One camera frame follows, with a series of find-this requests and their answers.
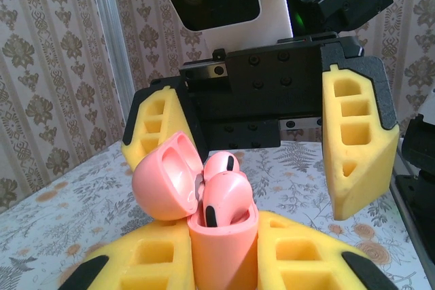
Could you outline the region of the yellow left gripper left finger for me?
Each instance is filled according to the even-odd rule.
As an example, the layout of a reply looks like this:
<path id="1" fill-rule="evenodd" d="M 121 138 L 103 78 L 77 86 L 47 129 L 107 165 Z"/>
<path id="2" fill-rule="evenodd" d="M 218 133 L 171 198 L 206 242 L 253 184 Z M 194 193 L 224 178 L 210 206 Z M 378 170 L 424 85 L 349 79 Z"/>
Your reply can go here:
<path id="1" fill-rule="evenodd" d="M 195 289 L 185 220 L 153 221 L 92 252 L 61 289 Z"/>

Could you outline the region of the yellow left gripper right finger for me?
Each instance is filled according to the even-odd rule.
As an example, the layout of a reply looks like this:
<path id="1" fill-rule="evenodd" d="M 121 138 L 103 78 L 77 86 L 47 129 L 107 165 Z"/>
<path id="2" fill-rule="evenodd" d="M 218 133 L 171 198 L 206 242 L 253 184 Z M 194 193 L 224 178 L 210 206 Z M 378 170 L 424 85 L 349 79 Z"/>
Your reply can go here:
<path id="1" fill-rule="evenodd" d="M 396 289 L 359 249 L 269 211 L 259 212 L 259 289 Z"/>

